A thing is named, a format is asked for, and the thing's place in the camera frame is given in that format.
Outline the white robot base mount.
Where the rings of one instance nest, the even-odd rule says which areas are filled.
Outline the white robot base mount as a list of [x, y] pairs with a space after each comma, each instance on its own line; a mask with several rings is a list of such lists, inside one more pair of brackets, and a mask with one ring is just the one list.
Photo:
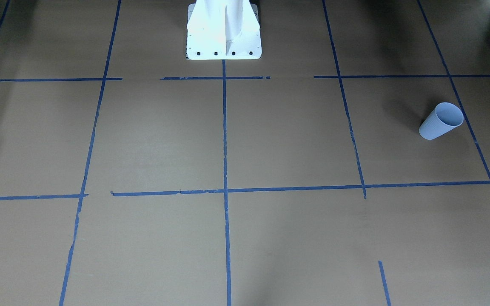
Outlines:
[[189, 4], [189, 60], [257, 60], [262, 56], [257, 0], [197, 0]]

